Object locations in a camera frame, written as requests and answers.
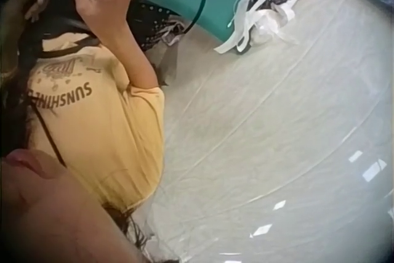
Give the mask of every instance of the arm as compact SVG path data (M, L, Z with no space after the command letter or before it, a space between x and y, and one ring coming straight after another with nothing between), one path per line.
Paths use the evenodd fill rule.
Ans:
M16 150L1 162L1 235L23 262L146 263L58 161Z
M158 79L126 22L130 1L75 0L75 4L90 30L124 65L131 84L151 89L158 86Z
M106 45L124 66L133 86L141 89L159 86L153 67L139 48L126 23L124 28Z

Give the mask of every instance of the woman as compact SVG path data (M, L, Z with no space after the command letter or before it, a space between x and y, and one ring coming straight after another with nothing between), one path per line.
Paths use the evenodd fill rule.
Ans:
M1 87L2 157L28 148L57 158L124 233L159 184L164 151L164 95L126 22L130 1L75 0L100 44L67 33L37 45L29 33L43 21L28 25ZM38 59L42 50L66 54Z

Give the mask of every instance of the white fabric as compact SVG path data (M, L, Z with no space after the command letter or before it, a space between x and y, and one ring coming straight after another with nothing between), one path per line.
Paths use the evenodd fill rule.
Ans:
M272 10L258 10L266 0L258 0L253 7L246 12L249 0L241 0L235 13L235 29L231 37L221 46L216 47L215 51L223 54L236 47L239 52L245 50L249 44L249 37L252 45L258 45L278 36L282 40L296 42L294 38L285 36L280 32L280 28L285 26L294 17L293 5L298 0L290 0L279 6L273 5Z

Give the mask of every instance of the white plastic bag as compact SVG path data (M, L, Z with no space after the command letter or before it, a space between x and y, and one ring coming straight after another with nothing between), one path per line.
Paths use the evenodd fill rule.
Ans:
M253 33L254 42L260 44L263 40L269 39L272 33L278 34L276 27L280 28L289 21L278 22L278 19L273 17L272 14L270 15L266 12L257 11L266 0L258 0L252 8L246 12L249 1L250 0L240 0L234 17L234 32L225 43L215 48L215 51L218 53L223 54L234 47L236 47L239 52L245 50L250 41L249 32L251 32L254 26L257 28L254 29ZM289 9L286 9L286 15L291 15L291 12L289 13L288 10Z

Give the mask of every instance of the tiled floor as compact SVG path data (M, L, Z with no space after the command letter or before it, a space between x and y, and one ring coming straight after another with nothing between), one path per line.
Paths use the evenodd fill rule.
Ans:
M370 263L392 245L392 21L300 0L281 41L180 45L155 232L190 263Z

